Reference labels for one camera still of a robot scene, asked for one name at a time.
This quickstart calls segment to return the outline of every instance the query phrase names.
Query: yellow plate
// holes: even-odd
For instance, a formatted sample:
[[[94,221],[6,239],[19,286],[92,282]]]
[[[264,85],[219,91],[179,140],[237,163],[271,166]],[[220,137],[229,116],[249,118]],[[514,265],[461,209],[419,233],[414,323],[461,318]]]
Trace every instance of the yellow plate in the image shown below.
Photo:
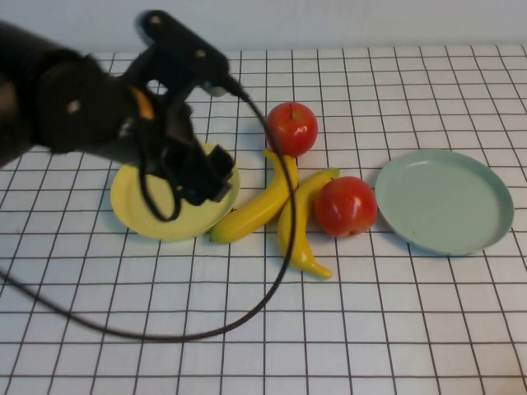
[[[213,146],[203,144],[210,152]],[[115,175],[110,190],[110,202],[115,215],[130,230],[153,239],[184,240],[202,235],[212,228],[234,206],[240,191],[240,175],[235,167],[231,177],[231,190],[220,202],[206,201],[201,206],[181,203],[180,216],[172,222],[157,220],[148,210],[139,188],[138,170],[124,165]],[[172,213],[174,199],[168,183],[164,179],[148,175],[147,186],[160,211],[168,216]]]

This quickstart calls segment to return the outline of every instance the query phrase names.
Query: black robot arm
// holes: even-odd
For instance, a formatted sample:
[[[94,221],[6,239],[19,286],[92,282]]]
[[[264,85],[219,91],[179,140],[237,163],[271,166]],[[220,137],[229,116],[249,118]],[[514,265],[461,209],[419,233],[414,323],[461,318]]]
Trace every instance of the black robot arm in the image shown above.
[[[148,48],[112,77],[92,57],[0,21],[0,166],[34,145],[134,165],[152,213],[171,221],[181,199],[218,202],[230,188],[231,156],[219,146],[205,154],[185,103],[197,86],[228,85],[229,63],[165,12],[145,12],[138,26]],[[151,93],[150,81],[166,92]],[[146,174],[171,186],[171,216],[157,210]]]

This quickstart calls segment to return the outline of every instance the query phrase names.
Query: apple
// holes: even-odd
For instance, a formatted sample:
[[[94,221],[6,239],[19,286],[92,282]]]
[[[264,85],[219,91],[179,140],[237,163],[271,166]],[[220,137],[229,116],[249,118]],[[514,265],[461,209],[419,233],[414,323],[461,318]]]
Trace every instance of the apple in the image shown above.
[[[319,125],[309,107],[296,102],[281,103],[269,112],[267,118],[283,154],[295,158],[315,144]],[[269,136],[266,138],[274,149]]]
[[[371,228],[376,217],[375,194],[357,177],[329,181],[315,199],[315,218],[333,237],[364,233]]]

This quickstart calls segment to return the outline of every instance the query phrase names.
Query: table surface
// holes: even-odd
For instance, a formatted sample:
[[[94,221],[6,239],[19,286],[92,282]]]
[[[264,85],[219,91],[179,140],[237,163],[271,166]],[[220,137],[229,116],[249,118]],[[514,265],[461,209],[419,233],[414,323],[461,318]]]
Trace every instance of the table surface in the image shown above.
[[[319,120],[302,178],[335,166],[370,185],[423,148],[490,166],[515,202],[512,231],[470,257],[431,256],[379,221],[309,240],[334,277],[289,270],[267,308],[225,336],[124,342],[0,288],[0,393],[9,395],[518,395],[527,393],[527,56],[521,45],[228,53],[263,111],[297,100]],[[96,53],[120,74],[134,53]],[[236,156],[237,205],[264,188],[264,135],[246,105],[190,97],[199,138]],[[191,333],[240,317],[281,259],[276,224],[232,245],[166,243],[121,225],[119,166],[89,155],[25,154],[0,171],[0,266],[98,323]]]

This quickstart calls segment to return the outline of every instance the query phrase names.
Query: toy banana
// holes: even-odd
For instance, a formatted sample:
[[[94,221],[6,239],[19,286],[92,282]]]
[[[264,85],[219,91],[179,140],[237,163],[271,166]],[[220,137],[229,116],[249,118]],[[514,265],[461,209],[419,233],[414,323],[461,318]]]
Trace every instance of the toy banana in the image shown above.
[[[332,179],[336,179],[340,174],[338,169],[321,170],[309,177],[295,191],[296,197],[296,233],[295,244],[291,256],[291,266],[298,270],[309,272],[322,278],[331,278],[333,273],[326,267],[319,265],[311,247],[307,241],[305,228],[311,213],[315,199],[319,191]],[[280,250],[285,255],[289,243],[289,234],[291,232],[291,204],[288,202],[282,210],[280,220],[278,221],[278,243]]]
[[[232,243],[249,235],[260,226],[271,221],[286,204],[290,193],[280,160],[270,150],[263,150],[263,154],[273,164],[273,181],[261,194],[238,210],[230,212],[213,226],[210,234],[210,240],[213,243]],[[287,171],[291,176],[293,188],[296,188],[298,186],[298,169],[295,160],[287,155],[283,157]]]

